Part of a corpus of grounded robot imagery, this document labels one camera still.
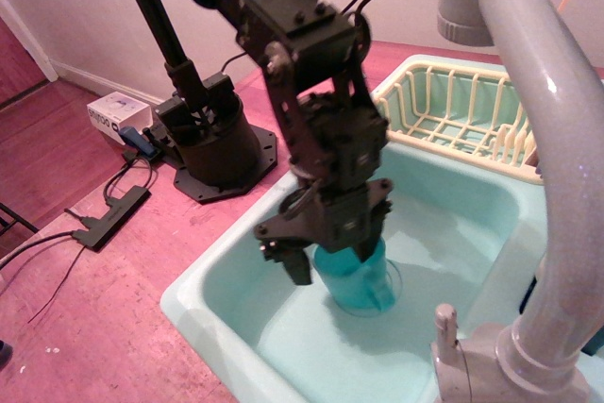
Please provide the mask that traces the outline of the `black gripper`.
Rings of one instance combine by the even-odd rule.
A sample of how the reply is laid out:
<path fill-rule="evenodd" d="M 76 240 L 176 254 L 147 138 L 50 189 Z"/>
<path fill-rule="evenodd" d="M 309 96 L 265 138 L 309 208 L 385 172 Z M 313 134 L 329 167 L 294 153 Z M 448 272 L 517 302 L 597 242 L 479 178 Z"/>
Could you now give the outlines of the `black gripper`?
<path fill-rule="evenodd" d="M 305 248 L 317 243 L 335 253 L 351 247 L 361 263 L 375 253 L 391 212 L 388 178 L 368 181 L 348 192 L 299 188 L 280 203 L 278 214 L 254 227 L 265 260 L 282 263 L 295 285 L 312 284 Z"/>

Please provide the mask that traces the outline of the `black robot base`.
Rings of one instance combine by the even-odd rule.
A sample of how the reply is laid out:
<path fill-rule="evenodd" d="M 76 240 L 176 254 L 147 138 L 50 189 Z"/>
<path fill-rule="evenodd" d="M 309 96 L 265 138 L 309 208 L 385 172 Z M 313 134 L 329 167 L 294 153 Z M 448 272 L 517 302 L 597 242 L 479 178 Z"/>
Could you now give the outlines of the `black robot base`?
<path fill-rule="evenodd" d="M 204 80 L 218 111 L 204 109 L 209 124 L 178 95 L 156 106 L 157 121 L 143 131 L 176 169 L 176 189 L 200 204 L 244 195 L 277 166 L 274 132 L 251 125 L 229 76 Z"/>

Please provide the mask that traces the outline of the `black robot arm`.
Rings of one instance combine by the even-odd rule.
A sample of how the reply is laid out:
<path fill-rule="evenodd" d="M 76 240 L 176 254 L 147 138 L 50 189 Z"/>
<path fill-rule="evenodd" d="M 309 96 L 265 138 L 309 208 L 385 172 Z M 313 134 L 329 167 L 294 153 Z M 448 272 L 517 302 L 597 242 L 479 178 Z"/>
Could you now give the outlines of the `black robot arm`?
<path fill-rule="evenodd" d="M 218 11 L 261 68 L 298 187 L 254 233 L 293 283 L 311 282 L 306 248 L 374 253 L 392 182 L 376 178 L 386 120 L 367 89 L 356 28 L 321 0 L 193 0 Z"/>

